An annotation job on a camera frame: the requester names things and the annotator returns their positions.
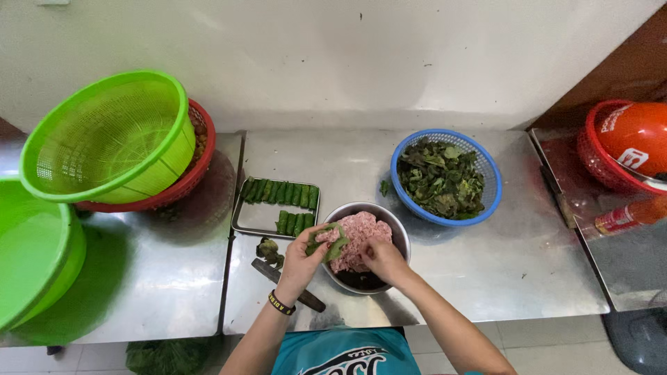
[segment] knife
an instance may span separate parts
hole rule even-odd
[[[252,261],[252,266],[257,271],[259,271],[260,274],[266,276],[269,280],[278,284],[278,280],[280,280],[280,271],[275,270],[267,262],[259,258],[255,258],[255,260]],[[308,306],[309,308],[315,310],[316,312],[323,312],[324,309],[327,308],[324,302],[320,301],[317,297],[313,296],[313,294],[311,292],[308,292],[307,290],[304,290],[303,293],[301,293],[298,301]]]

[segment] wristband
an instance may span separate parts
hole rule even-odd
[[[273,307],[274,307],[276,310],[280,311],[281,313],[283,313],[283,314],[285,314],[285,315],[292,315],[292,314],[294,314],[294,312],[296,311],[296,305],[295,305],[294,307],[291,307],[291,308],[288,307],[288,306],[283,305],[283,304],[282,304],[282,303],[281,303],[281,302],[274,296],[273,293],[275,293],[275,289],[272,290],[271,293],[269,293],[269,302],[271,302],[271,305],[273,305]]]

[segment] red plastic colander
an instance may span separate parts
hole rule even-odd
[[[194,187],[197,186],[197,184],[204,177],[206,171],[208,170],[209,163],[211,162],[213,151],[215,150],[215,127],[213,126],[213,120],[211,120],[211,116],[209,116],[204,108],[202,108],[196,101],[189,99],[189,104],[190,108],[188,109],[188,114],[190,117],[195,117],[199,120],[199,122],[206,126],[207,139],[206,148],[204,149],[204,153],[201,156],[201,159],[199,159],[197,164],[195,164],[195,167],[187,175],[159,194],[144,200],[128,204],[105,204],[84,201],[76,203],[76,207],[80,210],[94,212],[143,211],[166,206],[167,204],[176,202],[177,200],[189,194],[190,191],[192,191],[192,189],[194,189]]]
[[[632,101],[619,99],[601,101],[588,112],[586,126],[579,133],[577,140],[579,158],[590,174],[607,188],[625,194],[667,195],[667,191],[646,185],[623,170],[623,167],[605,151],[596,135],[596,123],[604,121],[615,109],[632,103]]]

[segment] tiled floor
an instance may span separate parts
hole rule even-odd
[[[519,374],[635,374],[614,354],[598,316],[479,323]],[[426,326],[406,327],[422,374],[454,374]],[[240,336],[218,337],[204,375],[216,375]],[[130,375],[127,343],[72,345],[55,357],[44,347],[0,349],[1,375]]]

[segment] orange helmet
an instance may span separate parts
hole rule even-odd
[[[667,175],[667,104],[633,103],[595,126],[609,156],[649,177]]]

